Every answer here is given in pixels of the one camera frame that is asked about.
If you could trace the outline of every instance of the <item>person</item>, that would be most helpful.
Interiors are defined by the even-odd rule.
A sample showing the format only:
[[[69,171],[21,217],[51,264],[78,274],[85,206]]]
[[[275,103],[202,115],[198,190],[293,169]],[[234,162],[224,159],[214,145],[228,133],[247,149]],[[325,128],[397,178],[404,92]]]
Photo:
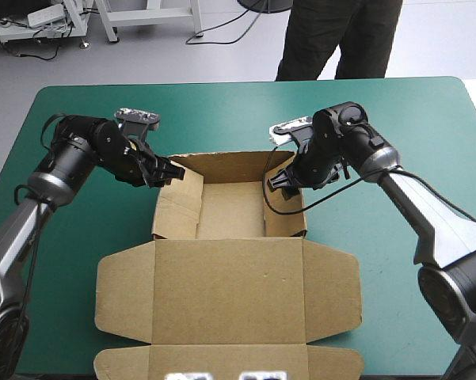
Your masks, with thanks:
[[[384,78],[402,0],[294,0],[277,81],[318,78],[340,46],[336,79]]]

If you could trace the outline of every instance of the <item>cardboard box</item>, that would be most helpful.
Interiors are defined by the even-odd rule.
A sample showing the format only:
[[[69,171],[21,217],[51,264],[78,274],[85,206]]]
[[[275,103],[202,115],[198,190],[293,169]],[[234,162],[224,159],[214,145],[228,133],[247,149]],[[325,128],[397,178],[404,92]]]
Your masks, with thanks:
[[[160,190],[152,234],[155,239],[224,239],[304,236],[304,214],[280,216],[264,204],[262,176],[269,152],[185,154],[171,160],[187,171],[183,181],[173,180]],[[276,173],[294,157],[277,151],[270,170]],[[286,201],[271,193],[282,211],[303,207],[301,195]]]
[[[356,351],[307,345],[360,324],[360,278],[354,256],[299,237],[157,240],[108,256],[95,321],[150,344],[101,352],[100,380],[357,380],[364,366]]]

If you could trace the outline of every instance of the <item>gray floor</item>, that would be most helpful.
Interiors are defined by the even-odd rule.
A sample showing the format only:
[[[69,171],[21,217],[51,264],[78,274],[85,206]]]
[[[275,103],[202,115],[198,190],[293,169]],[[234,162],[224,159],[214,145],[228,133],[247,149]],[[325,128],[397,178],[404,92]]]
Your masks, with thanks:
[[[117,8],[141,2],[111,1]],[[167,6],[183,0],[165,0]],[[235,0],[200,0],[205,27],[235,17]],[[239,22],[206,33],[205,40],[229,40],[250,23]],[[185,46],[192,25],[181,22],[122,28],[121,42],[108,44],[98,16],[92,17],[88,51],[68,41],[56,61],[18,59],[0,51],[0,170],[36,92],[53,85],[270,81],[283,49],[288,13],[264,15],[249,35],[231,46]],[[37,51],[33,43],[18,45]],[[46,55],[50,47],[44,48]],[[321,79],[330,79],[338,53]],[[388,76],[451,75],[476,79],[476,0],[409,0],[404,6]]]

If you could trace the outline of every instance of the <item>tabletop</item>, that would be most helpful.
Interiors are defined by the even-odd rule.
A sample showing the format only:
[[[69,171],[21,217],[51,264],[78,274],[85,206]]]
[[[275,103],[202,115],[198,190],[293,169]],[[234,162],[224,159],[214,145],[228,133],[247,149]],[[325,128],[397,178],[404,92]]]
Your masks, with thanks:
[[[402,78],[48,87],[37,94],[0,175],[0,222],[15,208],[13,189],[44,155],[40,129],[54,113],[160,113],[161,127],[148,142],[157,154],[176,154],[268,150],[269,126],[345,101],[366,108],[407,170],[476,217],[476,111],[463,83]],[[341,185],[306,191],[306,202]],[[138,344],[96,329],[96,270],[102,257],[151,240],[157,195],[96,169],[74,202],[55,213],[40,243],[32,326],[18,372],[90,374],[100,350]],[[418,290],[417,236],[380,188],[349,189],[309,211],[307,223],[308,239],[358,257],[364,299],[358,329],[317,344],[359,350],[365,374],[442,373],[457,346]]]

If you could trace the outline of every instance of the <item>cardboard flap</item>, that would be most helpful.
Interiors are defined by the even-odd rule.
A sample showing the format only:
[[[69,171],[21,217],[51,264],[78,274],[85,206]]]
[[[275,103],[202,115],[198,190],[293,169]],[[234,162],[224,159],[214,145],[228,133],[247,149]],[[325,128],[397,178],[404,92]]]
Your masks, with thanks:
[[[97,272],[98,329],[151,342],[154,242],[107,256]]]
[[[290,151],[277,151],[271,167],[278,166],[294,155]],[[206,184],[261,181],[269,152],[216,152],[179,154],[171,156],[177,162],[204,176]]]
[[[359,352],[343,348],[307,346],[310,379],[358,380],[364,370]]]
[[[150,352],[150,380],[164,380],[167,374],[173,372],[206,372],[211,373],[215,380],[239,380],[239,375],[244,371],[277,370],[287,372],[292,380],[307,380],[307,346],[305,344],[162,345],[152,346]]]
[[[277,167],[272,166],[266,174],[266,180],[274,177],[280,169],[289,165],[294,158],[281,163]],[[303,196],[299,193],[298,196],[293,196],[289,200],[285,200],[281,190],[271,192],[269,187],[266,187],[266,195],[271,205],[278,211],[296,211],[304,207]],[[278,215],[271,211],[266,202],[263,204],[264,219],[265,219],[265,236],[304,236],[307,231],[307,221],[305,213],[302,212],[296,215]]]
[[[264,237],[260,182],[205,184],[198,239]]]
[[[147,380],[150,346],[104,350],[93,361],[99,380]]]
[[[156,244],[154,344],[305,342],[302,239]]]
[[[151,231],[156,238],[196,238],[203,183],[203,176],[185,168],[183,180],[173,180],[161,189]]]
[[[307,342],[355,329],[362,321],[359,262],[303,240]]]

